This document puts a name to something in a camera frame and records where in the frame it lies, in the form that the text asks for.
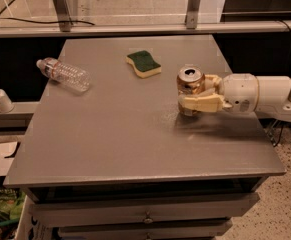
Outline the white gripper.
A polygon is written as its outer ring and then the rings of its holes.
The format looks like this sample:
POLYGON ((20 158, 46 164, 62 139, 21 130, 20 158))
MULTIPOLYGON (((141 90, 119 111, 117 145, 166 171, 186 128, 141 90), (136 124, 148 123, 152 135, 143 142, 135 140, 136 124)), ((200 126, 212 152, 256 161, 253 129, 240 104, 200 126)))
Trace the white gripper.
POLYGON ((225 110, 231 113, 253 112, 258 103, 258 79, 252 74, 231 74, 223 80, 218 75, 205 76, 205 89, 215 88, 222 95, 208 96, 185 95, 178 96, 178 103, 186 114, 196 112, 215 113, 225 110))

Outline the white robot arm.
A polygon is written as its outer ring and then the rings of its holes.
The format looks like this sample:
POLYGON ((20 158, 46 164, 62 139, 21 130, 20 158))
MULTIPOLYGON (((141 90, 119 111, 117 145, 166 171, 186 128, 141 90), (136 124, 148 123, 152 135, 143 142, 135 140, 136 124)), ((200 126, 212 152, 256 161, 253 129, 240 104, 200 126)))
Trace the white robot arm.
POLYGON ((291 122, 291 77, 254 76, 250 73, 220 77, 185 66, 177 75, 181 113, 251 113, 260 118, 291 122))

